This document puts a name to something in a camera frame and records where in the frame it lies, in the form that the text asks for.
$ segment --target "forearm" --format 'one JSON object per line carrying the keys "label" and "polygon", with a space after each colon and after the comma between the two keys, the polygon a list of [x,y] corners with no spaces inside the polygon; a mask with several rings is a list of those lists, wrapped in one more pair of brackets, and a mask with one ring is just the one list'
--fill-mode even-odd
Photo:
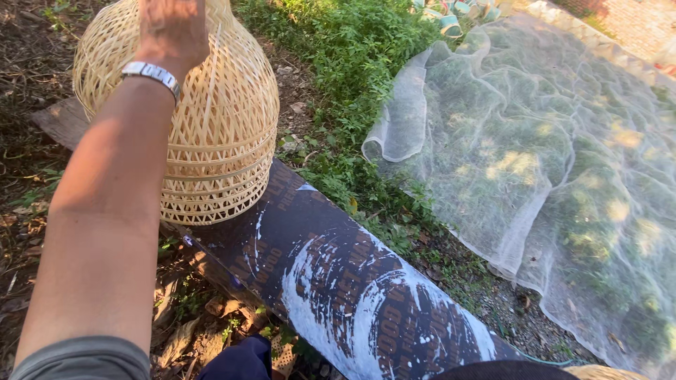
{"label": "forearm", "polygon": [[51,202],[17,362],[83,335],[118,336],[149,349],[173,109],[163,85],[128,78],[82,138]]}

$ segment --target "soil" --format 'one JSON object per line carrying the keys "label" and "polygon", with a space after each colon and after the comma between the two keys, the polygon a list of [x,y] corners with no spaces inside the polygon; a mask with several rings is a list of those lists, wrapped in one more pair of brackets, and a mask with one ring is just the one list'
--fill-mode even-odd
{"label": "soil", "polygon": [[[78,4],[78,10],[64,12],[59,17],[68,29],[58,32],[52,30],[52,22],[41,14],[48,5],[43,0],[0,0],[0,55],[3,57],[0,62],[0,151],[3,157],[0,161],[0,379],[9,377],[14,364],[47,224],[47,217],[41,211],[47,204],[38,205],[34,212],[30,207],[11,203],[25,198],[31,191],[39,195],[35,202],[49,201],[51,194],[43,189],[51,183],[51,175],[45,169],[59,172],[65,169],[70,157],[66,148],[51,140],[28,117],[32,112],[73,96],[70,70],[78,36],[86,28],[87,15],[95,14],[105,4],[94,0]],[[279,84],[278,136],[295,135],[298,140],[293,149],[278,147],[277,152],[283,155],[307,149],[312,155],[311,147],[302,145],[307,142],[300,141],[312,133],[312,104],[320,100],[312,87],[312,71],[270,41],[263,38],[258,41]],[[301,166],[303,162],[302,158],[287,160],[294,166]],[[216,290],[192,271],[178,243],[171,243],[158,260],[155,300],[156,312],[165,296],[173,311],[169,320],[156,323],[153,328],[153,361],[162,355],[166,342],[177,328],[198,317],[199,322],[184,354],[164,370],[155,366],[153,377],[188,380],[195,378],[204,364],[199,357],[205,356],[208,339],[215,333],[222,334],[231,325],[230,320],[237,320],[239,324],[226,339],[231,345],[257,329],[245,329],[247,319],[239,311],[222,318],[210,314],[205,304],[217,296]],[[476,260],[462,244],[447,237],[419,243],[436,247],[456,265]],[[514,289],[509,282],[488,272],[449,283],[435,275],[438,264],[420,259],[413,264],[494,331],[503,331],[505,339],[524,353],[556,362],[571,358],[598,362],[571,334],[542,314],[537,307],[537,296],[530,291],[521,287]],[[166,286],[173,281],[178,285],[170,297]],[[275,332],[279,321],[274,316],[269,318]],[[301,356],[291,378],[338,378],[332,370],[323,358]]]}

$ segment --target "silver wristwatch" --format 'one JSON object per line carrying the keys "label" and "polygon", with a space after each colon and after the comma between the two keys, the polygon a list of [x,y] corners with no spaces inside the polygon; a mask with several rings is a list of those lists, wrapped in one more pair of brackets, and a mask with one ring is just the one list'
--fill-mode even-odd
{"label": "silver wristwatch", "polygon": [[124,66],[122,69],[122,76],[125,78],[127,76],[147,76],[148,78],[161,82],[169,88],[171,94],[174,95],[176,105],[178,105],[178,101],[180,100],[180,83],[178,83],[176,78],[174,78],[169,71],[153,64],[133,61]]}

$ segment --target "bamboo weave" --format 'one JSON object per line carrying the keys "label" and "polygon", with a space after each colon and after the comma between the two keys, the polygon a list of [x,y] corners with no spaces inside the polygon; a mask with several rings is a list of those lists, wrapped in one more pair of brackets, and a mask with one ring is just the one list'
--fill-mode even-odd
{"label": "bamboo weave", "polygon": [[[279,96],[258,42],[228,0],[207,0],[211,54],[188,73],[172,116],[160,217],[202,225],[232,218],[265,191]],[[75,54],[74,91],[91,118],[122,81],[139,42],[137,0],[103,8]]]}

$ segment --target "white mesh net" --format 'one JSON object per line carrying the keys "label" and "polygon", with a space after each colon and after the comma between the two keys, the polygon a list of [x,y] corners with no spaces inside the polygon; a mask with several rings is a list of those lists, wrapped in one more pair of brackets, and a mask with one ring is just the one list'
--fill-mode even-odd
{"label": "white mesh net", "polygon": [[675,127],[670,90],[519,15],[414,57],[362,150],[608,364],[674,379]]}

